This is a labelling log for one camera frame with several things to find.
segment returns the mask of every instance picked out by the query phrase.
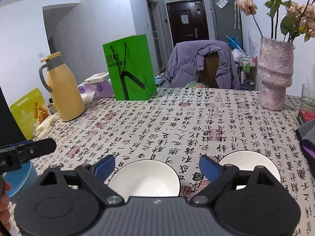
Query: gray jug neck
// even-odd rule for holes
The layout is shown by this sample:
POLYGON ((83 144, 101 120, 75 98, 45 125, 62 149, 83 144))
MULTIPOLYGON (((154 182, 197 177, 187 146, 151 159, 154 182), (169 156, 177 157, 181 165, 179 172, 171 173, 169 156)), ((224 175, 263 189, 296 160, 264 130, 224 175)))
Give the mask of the gray jug neck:
POLYGON ((47 71, 49 71, 63 65, 65 62, 63 61, 62 56, 57 56, 52 59, 49 59, 48 61, 46 61, 46 63, 48 65, 47 71))

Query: tablecloth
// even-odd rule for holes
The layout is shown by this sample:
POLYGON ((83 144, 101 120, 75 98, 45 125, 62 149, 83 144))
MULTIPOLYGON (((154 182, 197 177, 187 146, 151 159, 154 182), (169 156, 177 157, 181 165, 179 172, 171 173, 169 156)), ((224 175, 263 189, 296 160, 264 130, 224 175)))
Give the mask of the tablecloth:
POLYGON ((181 195, 190 199, 209 184, 199 170, 201 155, 219 162, 231 152, 252 150, 274 162, 300 205, 294 235, 315 235, 314 179, 294 133, 300 99, 287 96, 285 108, 273 112, 257 98, 256 91, 168 88, 148 101, 100 99, 84 116, 57 121, 47 136, 56 140, 56 151, 33 163, 41 174, 52 165, 70 170, 112 154, 115 173, 136 160, 155 159, 176 170, 181 195))

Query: human hand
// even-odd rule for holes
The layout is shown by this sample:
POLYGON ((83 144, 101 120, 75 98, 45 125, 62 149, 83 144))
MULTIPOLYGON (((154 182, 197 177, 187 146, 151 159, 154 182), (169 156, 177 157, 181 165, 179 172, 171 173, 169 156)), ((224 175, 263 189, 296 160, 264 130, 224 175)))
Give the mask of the human hand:
POLYGON ((4 188, 2 192, 2 196, 0 198, 0 221, 4 225, 4 227, 9 231, 11 229, 10 225, 10 212, 8 210, 9 207, 9 196, 6 191, 11 190, 12 187, 8 182, 4 182, 4 188))

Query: thermos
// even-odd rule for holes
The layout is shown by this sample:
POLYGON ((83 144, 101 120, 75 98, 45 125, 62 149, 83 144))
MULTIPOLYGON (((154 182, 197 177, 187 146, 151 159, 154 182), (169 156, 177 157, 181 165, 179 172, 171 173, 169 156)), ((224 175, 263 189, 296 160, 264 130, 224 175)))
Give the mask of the thermos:
POLYGON ((57 52, 41 60, 46 62, 39 68, 40 79, 53 99, 53 108, 63 122, 71 121, 82 115, 86 106, 79 92, 71 70, 64 63, 61 53, 57 52), (43 69, 47 68, 46 81, 43 69))

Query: textured ceramic vase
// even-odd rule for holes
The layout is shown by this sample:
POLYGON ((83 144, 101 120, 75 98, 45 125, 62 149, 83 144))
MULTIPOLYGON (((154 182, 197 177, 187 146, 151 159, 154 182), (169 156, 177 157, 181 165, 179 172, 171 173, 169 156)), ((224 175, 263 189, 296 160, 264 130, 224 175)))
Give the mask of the textured ceramic vase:
POLYGON ((259 104, 272 111, 284 107, 286 88, 292 85, 293 54, 292 43, 262 38, 258 76, 262 80, 259 104))

